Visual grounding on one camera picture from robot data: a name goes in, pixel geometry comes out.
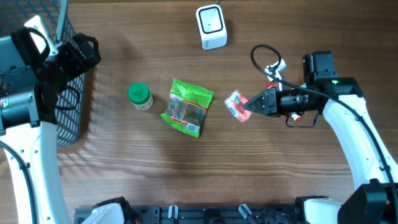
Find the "green snack bag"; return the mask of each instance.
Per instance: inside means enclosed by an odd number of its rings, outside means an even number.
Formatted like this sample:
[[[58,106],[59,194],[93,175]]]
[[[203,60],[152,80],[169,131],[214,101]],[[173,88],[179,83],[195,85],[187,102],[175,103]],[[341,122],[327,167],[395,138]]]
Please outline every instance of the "green snack bag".
[[[200,124],[214,92],[174,79],[169,107],[161,114],[173,128],[199,138]]]

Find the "green bottle cap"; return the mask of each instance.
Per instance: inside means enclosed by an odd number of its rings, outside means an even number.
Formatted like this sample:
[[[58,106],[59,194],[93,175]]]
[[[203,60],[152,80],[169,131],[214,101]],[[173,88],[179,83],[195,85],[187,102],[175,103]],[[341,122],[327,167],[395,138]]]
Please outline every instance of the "green bottle cap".
[[[127,96],[129,97],[131,103],[141,105],[149,100],[150,91],[148,86],[144,83],[134,83],[127,91]]]

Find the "small jar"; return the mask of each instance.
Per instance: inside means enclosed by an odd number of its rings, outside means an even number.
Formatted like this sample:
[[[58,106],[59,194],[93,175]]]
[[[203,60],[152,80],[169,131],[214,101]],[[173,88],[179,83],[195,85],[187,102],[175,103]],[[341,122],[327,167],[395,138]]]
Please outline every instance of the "small jar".
[[[144,83],[132,84],[127,91],[127,96],[137,110],[148,110],[154,102],[148,86]]]

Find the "wood grain surface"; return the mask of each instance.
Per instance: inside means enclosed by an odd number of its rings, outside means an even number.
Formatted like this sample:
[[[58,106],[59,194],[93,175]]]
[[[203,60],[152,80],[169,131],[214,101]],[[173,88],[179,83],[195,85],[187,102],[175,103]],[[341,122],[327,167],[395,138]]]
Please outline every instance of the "wood grain surface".
[[[346,200],[351,171],[330,126],[289,129],[257,114],[241,124],[224,100],[267,84],[251,64],[257,44],[279,50],[284,76],[302,84],[302,56],[331,50],[341,77],[355,77],[373,123],[398,156],[396,1],[229,1],[221,3],[228,44],[201,49],[196,9],[212,1],[71,0],[76,31],[95,36],[102,62],[88,74],[81,134],[58,151],[65,200],[74,209],[125,196],[132,205],[293,202],[303,195]],[[268,65],[275,55],[259,50]],[[166,109],[173,78],[215,92],[200,138],[172,129]],[[154,96],[148,111],[127,98],[134,82]],[[308,113],[304,123],[311,123]],[[0,154],[0,223],[16,223],[11,175]]]

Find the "plastic snack bag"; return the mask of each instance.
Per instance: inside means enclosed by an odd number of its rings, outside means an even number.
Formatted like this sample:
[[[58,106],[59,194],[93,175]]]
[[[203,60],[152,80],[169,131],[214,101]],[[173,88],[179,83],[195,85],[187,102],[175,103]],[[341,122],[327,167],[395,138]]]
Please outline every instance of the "plastic snack bag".
[[[174,79],[169,107],[161,117],[173,128],[199,138],[200,124],[214,92]]]
[[[240,122],[245,122],[250,118],[251,112],[243,109],[243,105],[248,101],[238,90],[235,90],[225,101],[229,112]]]

